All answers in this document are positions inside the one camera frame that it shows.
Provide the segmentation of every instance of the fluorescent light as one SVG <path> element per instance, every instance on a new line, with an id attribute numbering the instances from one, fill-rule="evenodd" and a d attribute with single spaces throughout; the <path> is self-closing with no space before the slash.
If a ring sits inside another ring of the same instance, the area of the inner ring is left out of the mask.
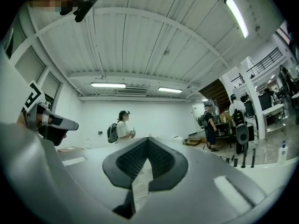
<path id="1" fill-rule="evenodd" d="M 91 83 L 92 87 L 106 87 L 106 88 L 125 88 L 125 84 L 116 83 Z"/>
<path id="2" fill-rule="evenodd" d="M 246 23 L 242 17 L 240 10 L 238 9 L 237 5 L 235 4 L 234 0 L 224 0 L 226 5 L 228 5 L 229 9 L 232 11 L 233 15 L 235 16 L 241 31 L 243 33 L 244 38 L 248 36 L 248 29 Z"/>
<path id="3" fill-rule="evenodd" d="M 182 92 L 182 90 L 169 89 L 169 88 L 164 88 L 164 87 L 160 87 L 158 89 L 158 91 L 166 91 L 166 92 L 174 92 L 174 93 L 181 93 Z"/>

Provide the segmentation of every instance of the black backpack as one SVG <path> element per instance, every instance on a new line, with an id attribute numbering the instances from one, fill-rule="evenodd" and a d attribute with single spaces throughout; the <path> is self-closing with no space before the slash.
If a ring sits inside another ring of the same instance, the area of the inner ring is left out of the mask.
<path id="1" fill-rule="evenodd" d="M 240 124 L 244 124 L 244 116 L 241 110 L 235 109 L 235 112 L 233 114 L 233 119 L 235 122 L 235 125 L 238 126 Z"/>
<path id="2" fill-rule="evenodd" d="M 205 113 L 203 115 L 201 115 L 200 117 L 198 117 L 197 119 L 197 123 L 198 125 L 200 126 L 201 129 L 204 129 L 204 128 L 207 128 L 207 121 L 206 121 L 206 118 L 205 118 Z"/>
<path id="3" fill-rule="evenodd" d="M 116 142 L 117 139 L 118 139 L 117 132 L 116 132 L 116 127 L 117 127 L 117 124 L 113 123 L 112 125 L 109 126 L 109 128 L 107 130 L 108 142 L 110 144 Z"/>

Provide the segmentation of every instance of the black shirt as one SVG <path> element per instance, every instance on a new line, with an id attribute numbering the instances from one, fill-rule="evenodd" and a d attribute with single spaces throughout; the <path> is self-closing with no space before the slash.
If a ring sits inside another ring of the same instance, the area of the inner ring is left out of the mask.
<path id="1" fill-rule="evenodd" d="M 214 132 L 213 126 L 211 125 L 211 122 L 209 121 L 209 119 L 213 119 L 213 116 L 209 112 L 205 112 L 204 115 L 205 115 L 205 120 L 207 122 L 207 129 L 209 131 L 213 131 Z"/>

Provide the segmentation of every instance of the spray bottle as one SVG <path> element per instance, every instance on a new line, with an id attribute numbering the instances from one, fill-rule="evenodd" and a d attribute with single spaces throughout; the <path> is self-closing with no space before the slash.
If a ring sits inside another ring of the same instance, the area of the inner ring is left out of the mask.
<path id="1" fill-rule="evenodd" d="M 288 147 L 285 145 L 285 140 L 282 141 L 282 147 L 279 148 L 278 151 L 278 160 L 277 160 L 277 164 L 284 164 L 286 161 L 286 156 L 288 154 Z"/>

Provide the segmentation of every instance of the staircase railing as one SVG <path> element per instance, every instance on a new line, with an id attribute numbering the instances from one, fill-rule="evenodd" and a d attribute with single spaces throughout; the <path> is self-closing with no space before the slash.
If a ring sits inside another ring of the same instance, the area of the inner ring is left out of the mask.
<path id="1" fill-rule="evenodd" d="M 267 70 L 272 64 L 274 64 L 280 57 L 282 57 L 282 53 L 276 47 L 271 53 L 268 54 L 263 60 L 261 60 L 259 63 L 257 63 L 255 66 L 251 67 L 249 70 L 247 70 L 247 74 L 252 79 L 257 74 Z M 242 85 L 244 82 L 244 79 L 241 75 L 239 75 L 237 78 L 232 80 L 232 84 L 234 87 Z"/>

